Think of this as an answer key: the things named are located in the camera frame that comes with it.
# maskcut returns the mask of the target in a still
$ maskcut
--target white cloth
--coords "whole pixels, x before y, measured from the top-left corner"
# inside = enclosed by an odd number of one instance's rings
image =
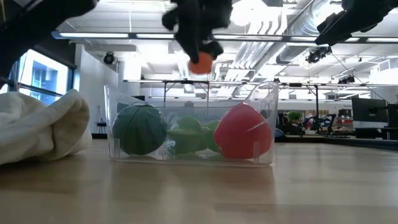
[[[0,94],[0,165],[28,158],[52,161],[88,148],[89,118],[76,90],[49,106],[18,92]]]

